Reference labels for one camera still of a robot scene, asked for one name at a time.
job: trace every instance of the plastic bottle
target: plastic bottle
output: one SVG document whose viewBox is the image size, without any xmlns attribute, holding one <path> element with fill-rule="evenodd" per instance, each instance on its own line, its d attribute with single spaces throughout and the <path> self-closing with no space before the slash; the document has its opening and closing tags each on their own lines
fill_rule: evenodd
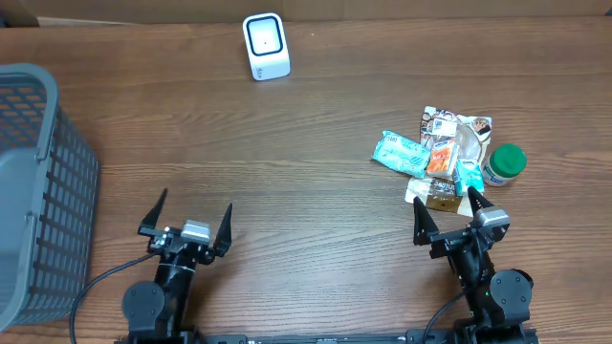
<svg viewBox="0 0 612 344">
<path fill-rule="evenodd" d="M 482 176 L 491 186 L 502 186 L 513 180 L 527 167 L 527 155 L 519 146 L 502 144 L 483 162 Z"/>
</svg>

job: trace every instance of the snack wrapper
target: snack wrapper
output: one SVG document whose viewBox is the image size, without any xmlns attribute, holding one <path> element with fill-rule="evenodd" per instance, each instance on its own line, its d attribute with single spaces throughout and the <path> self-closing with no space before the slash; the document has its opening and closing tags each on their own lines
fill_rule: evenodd
<svg viewBox="0 0 612 344">
<path fill-rule="evenodd" d="M 450 131 L 439 131 L 440 128 L 435 126 L 435 123 L 438 122 L 436 119 L 457 123 L 454 138 L 449 134 Z M 489 117 L 462 116 L 432 106 L 427 106 L 421 117 L 420 134 L 423 147 L 432 149 L 433 145 L 437 142 L 454 139 L 457 145 L 457 160 L 475 161 L 477 167 L 479 167 L 482 160 L 485 159 L 487 147 L 491 142 L 491 131 L 492 118 Z M 474 180 L 469 178 L 464 178 L 461 181 L 464 183 L 468 181 L 474 183 Z M 438 177 L 427 177 L 423 179 L 411 178 L 405 192 L 405 201 L 412 203 L 415 197 L 419 197 L 428 208 L 471 217 L 469 198 L 457 196 L 458 194 L 455 190 L 454 182 L 446 179 Z M 459 195 L 462 195 L 463 185 L 459 191 Z"/>
<path fill-rule="evenodd" d="M 473 186 L 480 193 L 485 192 L 485 182 L 482 178 L 480 165 L 476 160 L 458 160 L 457 167 L 452 173 L 452 180 L 455 182 L 455 194 L 457 196 L 467 195 L 470 186 Z"/>
<path fill-rule="evenodd" d="M 450 177 L 457 162 L 457 145 L 454 139 L 433 144 L 427 174 L 431 177 Z"/>
<path fill-rule="evenodd" d="M 372 159 L 390 169 L 416 178 L 425 176 L 431 152 L 421 144 L 390 131 L 382 132 L 382 140 L 376 145 Z"/>
<path fill-rule="evenodd" d="M 470 199 L 457 196 L 452 181 L 441 178 L 426 177 L 423 179 L 410 178 L 405 192 L 405 201 L 413 203 L 418 197 L 423 204 L 431 209 L 448 211 L 451 213 L 471 217 Z"/>
<path fill-rule="evenodd" d="M 457 123 L 455 143 L 458 159 L 474 159 L 480 164 L 485 159 L 487 147 L 491 143 L 492 118 L 457 115 L 451 111 L 426 106 L 421 117 L 421 144 L 432 149 L 435 142 L 444 140 L 445 132 L 438 132 L 436 119 Z"/>
</svg>

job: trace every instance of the green lid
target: green lid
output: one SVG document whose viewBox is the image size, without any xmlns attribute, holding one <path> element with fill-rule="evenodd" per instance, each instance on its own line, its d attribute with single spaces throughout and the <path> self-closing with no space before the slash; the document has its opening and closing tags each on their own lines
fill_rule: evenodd
<svg viewBox="0 0 612 344">
<path fill-rule="evenodd" d="M 504 178 L 518 176 L 527 167 L 527 155 L 519 146 L 506 143 L 493 151 L 491 169 Z"/>
</svg>

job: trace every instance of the plastic bag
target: plastic bag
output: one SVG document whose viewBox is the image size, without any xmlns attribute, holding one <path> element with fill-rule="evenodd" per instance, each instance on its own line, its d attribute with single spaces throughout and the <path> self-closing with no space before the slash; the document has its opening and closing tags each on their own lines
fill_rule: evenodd
<svg viewBox="0 0 612 344">
<path fill-rule="evenodd" d="M 376 145 L 372 159 L 390 169 L 416 178 L 425 176 L 425 168 L 431 152 L 417 142 L 390 131 L 382 132 L 382 140 Z"/>
</svg>

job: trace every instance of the wooden table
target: wooden table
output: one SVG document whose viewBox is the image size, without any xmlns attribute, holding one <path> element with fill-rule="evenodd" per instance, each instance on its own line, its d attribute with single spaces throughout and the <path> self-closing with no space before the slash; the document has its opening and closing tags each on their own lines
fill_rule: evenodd
<svg viewBox="0 0 612 344">
<path fill-rule="evenodd" d="M 382 131 L 416 139 L 426 105 L 491 116 L 529 166 L 487 195 L 512 216 L 491 256 L 535 279 L 542 343 L 612 341 L 612 20 L 604 17 L 286 25 L 290 76 L 251 80 L 240 25 L 1 30 L 0 63 L 49 69 L 103 163 L 92 273 L 144 254 L 142 216 L 219 224 L 234 245 L 198 270 L 187 318 L 205 333 L 423 328 L 459 291 L 412 245 L 407 176 L 370 160 Z M 434 212 L 441 228 L 469 219 Z M 78 343 L 127 334 L 120 301 L 155 261 L 100 283 Z M 459 305 L 438 326 L 467 315 Z M 67 322 L 2 343 L 66 343 Z"/>
</svg>

